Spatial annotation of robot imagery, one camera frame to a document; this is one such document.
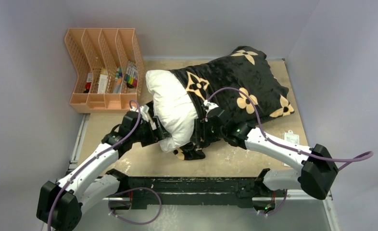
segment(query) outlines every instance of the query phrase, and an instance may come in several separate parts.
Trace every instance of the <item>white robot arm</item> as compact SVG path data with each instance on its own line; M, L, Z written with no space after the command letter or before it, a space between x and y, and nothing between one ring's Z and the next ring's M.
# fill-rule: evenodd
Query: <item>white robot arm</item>
M321 145L314 148L295 145L268 134L265 134L265 137L259 129L248 123L233 124L231 118L228 118L224 110L217 105L208 104L207 111L207 121L201 122L202 132L194 132L198 134L193 139L197 146L207 143L208 137L223 138L232 146L266 154L289 165L291 169L281 171L264 169L254 178L128 177L121 172L111 170L98 179L108 166L131 149L133 143L140 142L142 146L147 146L170 137L157 117L150 116L145 107L141 107L144 120L138 122L135 131L131 131L138 120L138 113L134 108L124 116L122 124L115 126L78 168L55 183L48 181L43 185L39 196L37 218L48 223L49 212L53 209L51 226L60 231L71 231L80 221L81 216L98 201L134 187L153 188L157 193L163 193L161 196L163 204L175 205L203 204L205 201L211 205L218 205L224 201L226 205L250 207L253 206L253 197L267 196L272 191L284 189L302 189L317 199L326 198L338 173L335 164L292 152L269 142L266 137L277 143L293 146L297 150L331 158L326 148ZM132 132L130 137L113 147L130 132ZM211 186L218 194L208 194ZM177 200L177 197L173 197L185 193L192 199ZM56 197L60 199L52 208Z

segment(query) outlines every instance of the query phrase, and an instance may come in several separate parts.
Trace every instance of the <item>floral pattern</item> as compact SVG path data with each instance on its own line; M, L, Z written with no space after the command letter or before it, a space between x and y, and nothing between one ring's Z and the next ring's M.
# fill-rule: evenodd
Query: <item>floral pattern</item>
M253 51L239 50L239 51L236 51L236 53L232 54L231 56L244 56L246 57L248 61L250 61L251 64L255 65L255 61L252 55L258 55L258 54Z
M199 76L192 74L187 71L188 74L188 85L186 86L186 91L194 92L203 101L207 98L206 89L209 86L209 81L200 78Z
M245 108L248 114L254 113L254 107L252 106L252 103L254 105L258 105L257 98L254 95L249 95L249 92L245 88L240 88L239 90L248 95L252 102L250 102L245 95L239 92L240 97L237 98L237 106L239 106L239 108L241 109Z
M279 102L281 104L281 108L271 113L271 117L277 118L280 116L288 116L294 112L294 108L291 106L291 104L284 96L280 96Z

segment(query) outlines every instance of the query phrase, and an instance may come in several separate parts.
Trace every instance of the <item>orange plastic organizer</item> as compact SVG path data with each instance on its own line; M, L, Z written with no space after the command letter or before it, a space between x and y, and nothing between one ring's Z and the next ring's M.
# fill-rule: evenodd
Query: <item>orange plastic organizer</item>
M129 111L129 101L140 98L145 73L135 29L70 28L64 41L77 71L70 105L79 113ZM128 60L137 65L137 87L128 88L122 81L121 93L112 93L117 68L121 67L125 76ZM98 94L102 68L108 70L108 82L105 93ZM83 93L88 73L93 79L89 92Z

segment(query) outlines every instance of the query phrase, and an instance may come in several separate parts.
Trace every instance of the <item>white pillow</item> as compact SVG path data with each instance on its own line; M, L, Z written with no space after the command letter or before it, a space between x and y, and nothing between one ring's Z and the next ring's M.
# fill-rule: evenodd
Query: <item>white pillow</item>
M159 141L162 151L171 152L189 143L198 114L185 88L170 71L148 71L145 78L153 96L154 114L172 134L171 138Z

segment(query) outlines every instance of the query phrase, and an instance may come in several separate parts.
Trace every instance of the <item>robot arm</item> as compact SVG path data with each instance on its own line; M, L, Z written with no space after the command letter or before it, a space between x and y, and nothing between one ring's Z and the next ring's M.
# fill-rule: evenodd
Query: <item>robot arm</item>
M259 128L247 122L235 124L227 112L209 101L204 102L204 108L207 112L207 119L203 123L198 122L198 124L203 124L203 127L198 126L203 132L197 132L197 137L193 138L198 146L201 145L200 140L205 141L208 145L208 139L223 138L232 146L268 155L289 165L292 169L280 171L264 169L258 180L267 189L271 191L302 189L316 199L326 198L338 174L336 164L301 154L301 152L306 152L332 158L324 146L317 144L311 148L296 145L267 133L263 134ZM294 152L285 147L293 147L298 151Z
M141 107L141 116L141 122L128 139L98 156L102 151L118 143L133 129L138 119L137 109L133 107L124 116L122 123L105 135L97 149L74 171L56 183L46 182L40 190L37 218L48 223L53 201L67 182L69 184L60 195L51 220L51 226L60 231L73 230L82 214L88 209L104 197L119 192L122 187L119 178L106 174L97 180L99 175L130 150L133 143L140 142L141 146L145 147L171 136L161 125L158 117L150 116L147 106Z
M168 182L173 182L174 186L177 185L176 182L181 182L182 185L185 186L198 185L198 188L202 187L202 192L207 192L208 189L210 189L210 185L205 184L208 181L215 185L226 184L224 186L225 188L221 190L222 195L227 196L227 200L232 200L230 195L235 195L236 198L234 200L237 201L237 205L239 204L239 200L243 203L246 197L247 200L251 201L253 195L257 193L268 194L279 189L302 189L314 198L326 198L338 173L338 169L333 162L313 159L277 146L269 142L255 126L246 122L235 124L227 113L217 105L208 102L206 107L206 111L208 112L207 120L197 119L195 121L195 132L191 139L198 147L202 148L208 146L209 143L213 141L224 139L232 146L261 152L280 160L289 165L292 169L276 171L267 168L264 169L257 178L251 179L225 178L222 180L210 178L196 181L194 178L168 180L156 178L147 179L142 177L141 179L130 178L130 180L139 180L139 182L142 182L143 187L147 186L147 181L150 181L152 186L155 185L154 190L156 192L168 193L170 196L172 195L168 190L172 188L165 187ZM128 186L128 176L120 172L108 172L99 180L97 177L108 166L121 158L125 152L130 150L133 143L140 142L144 147L171 136L162 127L156 116L151 117L149 115L147 108L141 107L141 114L143 120L132 135L123 143L98 157L98 153L119 142L132 130L138 119L138 113L135 108L128 112L124 116L122 124L115 126L112 131L104 137L101 144L91 156L73 171L77 172L82 169L76 178L71 180L72 172L56 183L48 181L43 185L39 196L38 219L46 223L48 222L48 215L52 208L53 200L59 194L62 186L67 182L69 182L69 186L64 190L57 206L54 208L51 223L54 228L60 231L73 230L80 221L82 214L108 195L130 189ZM268 134L266 135L280 144L294 146L294 144L288 143L280 138ZM318 144L314 148L301 145L294 147L318 156L331 158L326 148ZM157 188L158 182L162 185L162 188ZM247 192L249 192L248 195L251 196L241 196L243 193L247 194Z

